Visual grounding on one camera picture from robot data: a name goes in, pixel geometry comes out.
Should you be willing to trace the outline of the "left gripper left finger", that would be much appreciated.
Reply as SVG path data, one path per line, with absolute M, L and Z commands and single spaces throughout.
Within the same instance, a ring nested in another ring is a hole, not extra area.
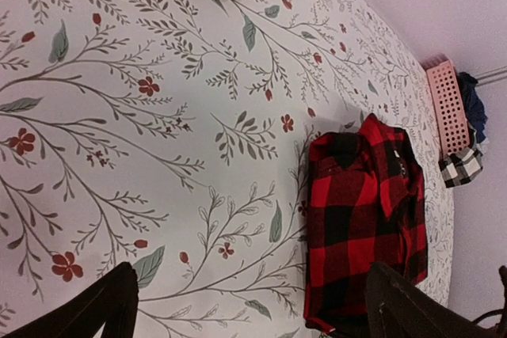
M 7 334 L 15 338 L 134 336 L 139 304 L 135 269 L 118 264 L 83 292 L 55 310 Z

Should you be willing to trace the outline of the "red black plaid shirt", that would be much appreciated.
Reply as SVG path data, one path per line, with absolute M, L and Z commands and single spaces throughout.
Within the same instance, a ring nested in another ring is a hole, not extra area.
M 373 263 L 412 284 L 428 275 L 424 173 L 406 131 L 370 115 L 355 133 L 313 141 L 306 220 L 306 326 L 365 336 Z

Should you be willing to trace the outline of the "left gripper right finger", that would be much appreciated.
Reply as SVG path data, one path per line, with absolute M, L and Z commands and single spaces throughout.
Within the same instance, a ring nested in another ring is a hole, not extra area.
M 365 301 L 371 337 L 505 337 L 506 308 L 473 321 L 443 307 L 383 263 L 372 264 Z

